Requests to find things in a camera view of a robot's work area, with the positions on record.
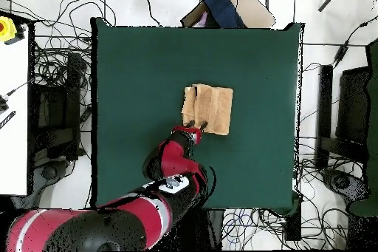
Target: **cable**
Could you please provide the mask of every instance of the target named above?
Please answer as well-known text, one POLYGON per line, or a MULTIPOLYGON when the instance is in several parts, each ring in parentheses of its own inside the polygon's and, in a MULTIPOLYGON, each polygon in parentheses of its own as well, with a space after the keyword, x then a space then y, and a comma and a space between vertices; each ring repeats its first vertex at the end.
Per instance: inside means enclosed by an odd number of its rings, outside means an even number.
MULTIPOLYGON (((324 66, 333 65, 335 62, 336 62, 336 60, 333 61, 332 63, 327 64, 327 65, 324 65, 324 66)), ((321 66, 322 66, 322 64, 319 64, 319 63, 314 62, 314 63, 309 64, 309 65, 308 65, 303 71, 304 71, 304 72, 308 72, 308 71, 310 71, 310 70, 318 69, 318 68, 321 67, 321 66), (309 67, 310 67, 311 65, 314 65, 314 64, 317 64, 317 66, 314 67, 314 68, 309 69, 309 67)))
POLYGON ((147 3, 148 3, 148 10, 150 12, 150 17, 157 23, 157 25, 159 27, 162 27, 162 25, 152 16, 152 13, 151 13, 151 3, 150 3, 150 0, 147 0, 147 3))
POLYGON ((294 0, 294 11, 293 11, 293 16, 292 16, 292 22, 295 23, 295 8, 296 8, 296 2, 297 0, 294 0))
POLYGON ((236 28, 238 28, 238 19, 237 19, 238 3, 239 3, 239 0, 236 0, 236 6, 235 6, 235 23, 236 23, 236 28))
MULTIPOLYGON (((339 102, 339 101, 340 101, 340 99, 337 99, 336 101, 332 102, 331 105, 332 105, 332 104, 335 104, 336 102, 339 102)), ((319 111, 319 109, 317 109, 315 112, 313 112, 313 113, 307 115, 306 117, 302 118, 302 119, 300 120, 299 124, 301 124, 305 119, 309 118, 311 115, 315 114, 317 111, 319 111)))
MULTIPOLYGON (((62 8, 62 3, 63 3, 64 0, 61 1, 61 3, 59 4, 59 12, 58 12, 58 15, 61 14, 61 8, 62 8)), ((51 36, 52 34, 54 33, 54 27, 51 28, 51 36)), ((46 44, 44 45, 44 48, 46 49, 46 46, 47 46, 47 43, 49 42, 49 40, 46 41, 46 44)))
POLYGON ((88 193, 88 197, 86 198, 86 204, 84 205, 84 208, 86 208, 86 206, 88 205, 89 198, 91 197, 91 190, 92 190, 92 183, 89 186, 89 193, 88 193))
POLYGON ((329 229, 329 228, 324 227, 324 222, 325 222, 325 221, 324 221, 324 218, 325 218, 325 216, 327 215, 327 213, 330 212, 330 211, 338 211, 338 212, 344 214, 345 216, 347 216, 349 220, 352 220, 353 222, 355 222, 355 221, 354 221, 353 219, 351 219, 351 218, 349 217, 349 215, 348 215, 345 211, 342 211, 342 210, 340 210, 339 208, 330 208, 330 209, 328 209, 327 211, 325 211, 325 212, 323 213, 323 216, 322 216, 322 219, 321 219, 321 228, 322 228, 322 231, 323 231, 324 237, 326 238, 326 241, 327 241, 328 244, 331 246, 331 248, 335 250, 335 249, 337 249, 337 248, 334 247, 333 244, 330 243, 330 241, 329 241, 329 236, 328 236, 327 233, 326 233, 326 229, 329 229))
POLYGON ((7 97, 10 97, 13 93, 15 93, 17 90, 19 90, 22 86, 25 86, 26 84, 28 84, 30 81, 27 81, 26 83, 24 83, 24 84, 18 86, 18 87, 15 88, 14 90, 9 91, 9 92, 7 93, 7 97))
POLYGON ((83 148, 84 152, 86 153, 86 150, 83 146, 83 143, 81 142, 81 139, 80 139, 80 144, 81 144, 81 148, 83 148))
POLYGON ((353 34, 358 31, 359 28, 362 28, 362 27, 365 27, 367 26, 369 23, 371 23, 372 21, 375 21, 376 19, 378 19, 378 15, 373 17, 372 19, 370 19, 369 21, 365 21, 363 23, 361 23, 355 30, 352 31, 352 33, 349 35, 349 37, 346 39, 346 41, 344 42, 344 44, 342 46, 339 47, 338 51, 336 52, 336 55, 334 57, 334 60, 336 61, 336 64, 334 66, 334 69, 337 67, 337 65, 343 60, 346 52, 348 51, 348 43, 349 43, 349 40, 351 39, 351 37, 353 36, 353 34))
MULTIPOLYGON (((34 12, 31 11, 31 9, 25 7, 24 5, 21 5, 21 4, 19 4, 19 3, 14 2, 14 1, 12 1, 12 3, 14 3, 14 4, 16 4, 16 5, 20 6, 20 7, 23 7, 23 8, 26 9, 26 10, 29 10, 32 14, 29 14, 29 13, 26 13, 26 12, 24 12, 24 11, 20 11, 20 10, 14 10, 14 11, 13 11, 14 13, 26 14, 26 15, 28 15, 28 16, 30 16, 30 17, 33 17, 33 18, 35 19, 34 21, 41 21, 41 23, 42 23, 43 25, 45 25, 45 24, 43 23, 43 21, 50 21, 50 22, 55 22, 55 23, 57 23, 57 24, 62 24, 62 25, 68 26, 68 27, 72 27, 72 25, 70 25, 70 24, 66 24, 66 23, 63 23, 63 22, 61 22, 61 21, 47 20, 47 19, 45 19, 45 18, 43 18, 43 17, 40 17, 40 16, 34 14, 34 12)), ((80 29, 80 30, 83 30, 83 31, 87 31, 88 33, 92 33, 90 30, 83 29, 83 28, 81 28, 81 27, 76 27, 76 28, 77 28, 77 29, 80 29)))

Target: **wire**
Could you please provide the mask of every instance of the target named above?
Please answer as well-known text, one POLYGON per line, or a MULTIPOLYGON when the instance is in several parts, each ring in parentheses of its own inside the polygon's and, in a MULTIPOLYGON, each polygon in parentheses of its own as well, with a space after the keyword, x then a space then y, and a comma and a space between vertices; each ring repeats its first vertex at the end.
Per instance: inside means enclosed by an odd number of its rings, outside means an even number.
MULTIPOLYGON (((339 101, 340 101, 340 99, 337 99, 336 101, 332 102, 331 105, 332 105, 332 104, 335 104, 336 102, 339 102, 339 101)), ((319 109, 317 109, 315 112, 313 112, 313 113, 307 115, 306 117, 302 118, 302 119, 300 120, 299 124, 301 124, 305 119, 309 118, 311 115, 317 113, 317 111, 319 111, 319 109)))
POLYGON ((369 21, 365 21, 363 23, 361 23, 355 30, 353 30, 351 32, 351 34, 349 35, 349 37, 346 39, 346 41, 344 42, 344 44, 342 46, 339 47, 334 59, 336 61, 336 64, 334 66, 334 69, 337 67, 337 65, 343 60, 346 52, 348 51, 348 43, 349 43, 349 40, 351 39, 351 37, 353 36, 353 34, 358 31, 359 28, 362 28, 362 27, 365 27, 367 26, 369 23, 371 23, 372 21, 375 21, 376 19, 378 19, 378 15, 373 17, 372 19, 370 19, 369 21))
MULTIPOLYGON (((327 64, 326 66, 333 65, 335 61, 333 61, 333 63, 327 64)), ((308 72, 308 71, 310 71, 310 70, 318 69, 318 68, 321 67, 321 66, 322 66, 322 64, 319 64, 319 63, 314 62, 314 63, 309 64, 309 65, 308 65, 303 71, 304 71, 304 72, 308 72), (316 67, 313 67, 313 68, 310 69, 309 67, 310 67, 311 65, 314 65, 314 64, 317 64, 317 66, 316 66, 316 67)))
MULTIPOLYGON (((62 8, 62 4, 63 4, 63 1, 61 1, 61 3, 59 4, 59 12, 58 12, 58 15, 61 14, 61 8, 62 8)), ((51 28, 51 36, 52 34, 54 33, 54 27, 51 28)), ((46 49, 46 46, 47 46, 47 43, 49 42, 49 40, 46 41, 46 44, 44 45, 44 48, 46 49)))
POLYGON ((84 152, 86 153, 86 150, 83 146, 83 143, 81 142, 81 139, 80 139, 80 144, 81 144, 81 148, 83 148, 84 152))
MULTIPOLYGON (((329 236, 328 236, 327 233, 326 233, 326 229, 329 229, 329 228, 326 228, 326 227, 324 226, 324 222, 325 222, 325 221, 324 221, 324 218, 326 217, 327 213, 329 213, 329 212, 331 212, 331 211, 338 211, 338 212, 344 214, 345 216, 347 216, 349 220, 352 220, 353 222, 355 222, 355 221, 354 221, 353 219, 351 219, 351 218, 349 217, 349 215, 348 215, 345 211, 342 211, 342 210, 340 210, 339 208, 330 208, 330 209, 328 209, 327 211, 325 211, 325 212, 323 213, 323 215, 322 215, 322 219, 321 219, 321 228, 322 228, 322 231, 323 231, 324 237, 326 238, 326 241, 327 241, 328 244, 331 246, 331 248, 335 250, 335 249, 337 249, 337 248, 334 247, 333 244, 330 243, 330 241, 329 241, 329 236)), ((341 236, 342 238, 346 239, 346 237, 343 236, 342 234, 339 234, 339 236, 341 236)))
POLYGON ((24 84, 18 86, 18 87, 15 88, 14 90, 9 91, 9 92, 7 93, 7 96, 10 97, 13 93, 15 93, 17 90, 19 90, 22 86, 25 86, 26 84, 28 84, 30 81, 27 81, 26 83, 24 83, 24 84))
POLYGON ((89 186, 89 193, 88 193, 88 197, 86 198, 86 204, 84 205, 84 208, 86 208, 86 206, 88 205, 89 198, 91 197, 91 190, 92 190, 92 183, 89 186))
POLYGON ((150 17, 157 23, 157 25, 159 27, 161 27, 162 25, 152 16, 152 13, 151 13, 151 3, 150 3, 150 0, 147 0, 147 3, 148 3, 148 10, 150 12, 150 17))
POLYGON ((237 19, 238 3, 239 3, 239 0, 236 0, 236 6, 235 6, 235 23, 236 23, 236 28, 238 28, 238 19, 237 19))
POLYGON ((296 2, 297 0, 294 0, 294 11, 293 11, 293 15, 292 15, 292 22, 295 23, 295 8, 296 8, 296 2))

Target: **cardboard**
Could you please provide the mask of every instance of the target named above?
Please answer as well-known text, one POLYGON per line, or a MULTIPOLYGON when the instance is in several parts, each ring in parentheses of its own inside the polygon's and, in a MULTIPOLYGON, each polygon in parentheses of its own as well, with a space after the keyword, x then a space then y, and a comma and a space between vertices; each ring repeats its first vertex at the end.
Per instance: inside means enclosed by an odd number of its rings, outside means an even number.
POLYGON ((230 0, 247 28, 270 28, 275 18, 259 0, 230 0))
POLYGON ((209 9, 207 5, 202 1, 196 7, 194 7, 191 12, 189 12, 182 20, 181 24, 184 27, 192 27, 201 18, 204 12, 208 12, 209 9))

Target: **green tablecloth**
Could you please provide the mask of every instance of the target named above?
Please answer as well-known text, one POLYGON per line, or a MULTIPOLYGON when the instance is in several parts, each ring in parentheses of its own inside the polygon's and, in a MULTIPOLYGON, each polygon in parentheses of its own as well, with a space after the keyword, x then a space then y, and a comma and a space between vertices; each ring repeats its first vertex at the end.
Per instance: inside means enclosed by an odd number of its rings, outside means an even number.
POLYGON ((97 19, 96 25, 98 205, 145 182, 145 157, 182 123, 184 87, 208 84, 234 93, 228 136, 205 134, 194 149, 194 159, 217 177, 205 206, 291 208, 300 24, 212 30, 108 27, 97 19))

